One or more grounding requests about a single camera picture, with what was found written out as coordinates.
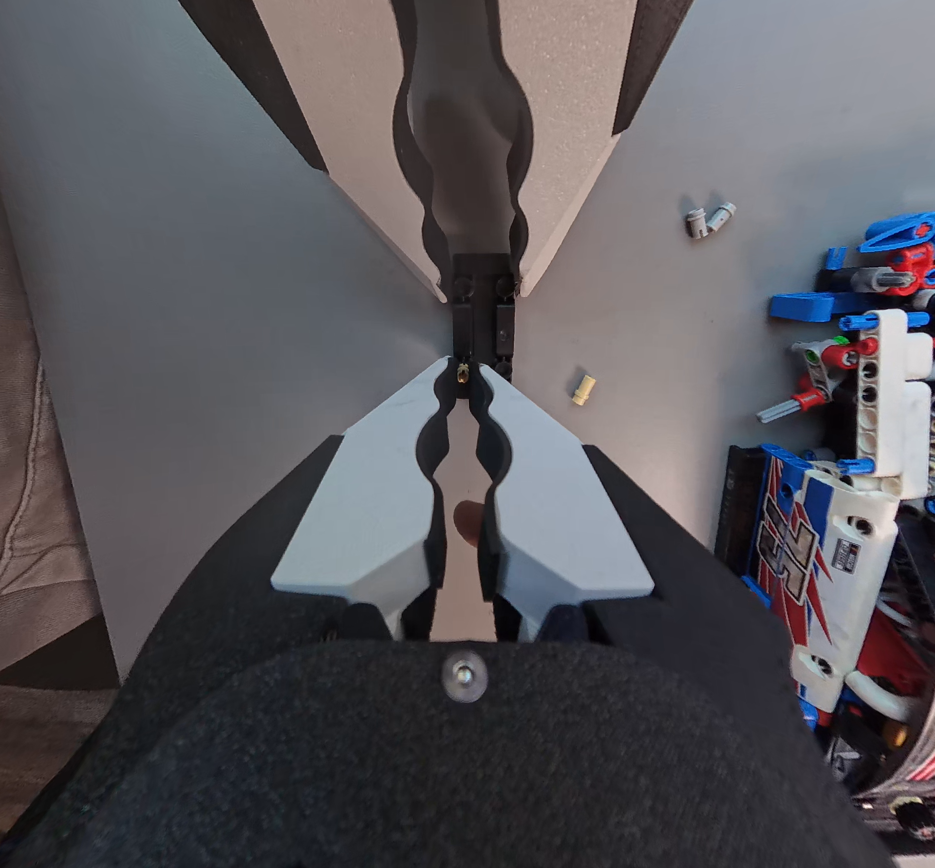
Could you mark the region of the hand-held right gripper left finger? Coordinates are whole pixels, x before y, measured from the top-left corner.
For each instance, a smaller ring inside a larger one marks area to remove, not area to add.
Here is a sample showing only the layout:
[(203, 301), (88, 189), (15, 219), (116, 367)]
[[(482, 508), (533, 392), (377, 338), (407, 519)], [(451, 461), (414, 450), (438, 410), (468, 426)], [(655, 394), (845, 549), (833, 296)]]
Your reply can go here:
[(446, 537), (435, 471), (448, 453), (450, 358), (344, 431), (272, 573), (278, 592), (371, 605), (394, 640), (435, 594)]

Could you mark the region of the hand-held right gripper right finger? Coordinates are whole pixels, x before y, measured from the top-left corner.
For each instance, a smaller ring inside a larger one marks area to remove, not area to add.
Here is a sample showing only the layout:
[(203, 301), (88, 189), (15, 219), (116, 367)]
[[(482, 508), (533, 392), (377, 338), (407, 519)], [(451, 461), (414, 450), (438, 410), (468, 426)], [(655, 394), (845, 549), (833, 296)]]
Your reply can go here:
[(478, 571), (498, 641), (533, 641), (559, 606), (655, 583), (578, 438), (493, 368), (471, 370), (476, 456), (490, 479)]

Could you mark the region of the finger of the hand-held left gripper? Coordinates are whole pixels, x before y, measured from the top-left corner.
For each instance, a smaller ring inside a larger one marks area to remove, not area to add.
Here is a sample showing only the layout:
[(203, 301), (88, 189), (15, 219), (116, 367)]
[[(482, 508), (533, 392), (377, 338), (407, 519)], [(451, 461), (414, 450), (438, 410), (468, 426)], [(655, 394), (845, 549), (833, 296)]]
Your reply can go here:
[(425, 210), (393, 144), (404, 75), (390, 0), (253, 0), (326, 171), (439, 301), (423, 244)]
[(637, 0), (490, 0), (506, 67), (527, 107), (518, 206), (529, 296), (617, 145), (614, 128)]

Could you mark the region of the black brick assembly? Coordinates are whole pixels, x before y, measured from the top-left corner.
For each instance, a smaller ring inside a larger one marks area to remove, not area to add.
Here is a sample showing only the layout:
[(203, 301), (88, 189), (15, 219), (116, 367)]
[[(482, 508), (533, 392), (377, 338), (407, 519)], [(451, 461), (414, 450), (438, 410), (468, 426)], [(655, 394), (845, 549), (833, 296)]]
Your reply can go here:
[(511, 381), (518, 281), (509, 255), (455, 254), (452, 274), (452, 349), (457, 364), (484, 364)]

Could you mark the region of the toy brick race car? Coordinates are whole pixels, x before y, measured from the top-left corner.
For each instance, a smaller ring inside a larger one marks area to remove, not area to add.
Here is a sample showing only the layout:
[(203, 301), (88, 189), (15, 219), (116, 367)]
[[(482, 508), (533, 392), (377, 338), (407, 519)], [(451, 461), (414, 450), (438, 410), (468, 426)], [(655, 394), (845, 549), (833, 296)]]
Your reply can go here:
[(795, 389), (762, 425), (817, 411), (819, 445), (731, 446), (715, 556), (785, 626), (801, 716), (865, 824), (933, 856), (933, 209), (828, 250), (819, 324), (786, 350)]

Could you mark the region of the grey desk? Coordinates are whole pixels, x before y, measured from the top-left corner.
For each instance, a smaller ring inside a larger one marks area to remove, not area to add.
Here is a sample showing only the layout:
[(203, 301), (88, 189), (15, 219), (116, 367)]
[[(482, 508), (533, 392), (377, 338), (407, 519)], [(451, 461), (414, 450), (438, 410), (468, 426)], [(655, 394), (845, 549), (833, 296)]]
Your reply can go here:
[[(2, 194), (125, 674), (213, 543), (450, 322), (176, 0), (2, 0)], [(515, 383), (711, 546), (729, 446), (815, 442), (754, 419), (816, 331), (769, 297), (932, 208), (933, 0), (695, 0), (521, 301)]]

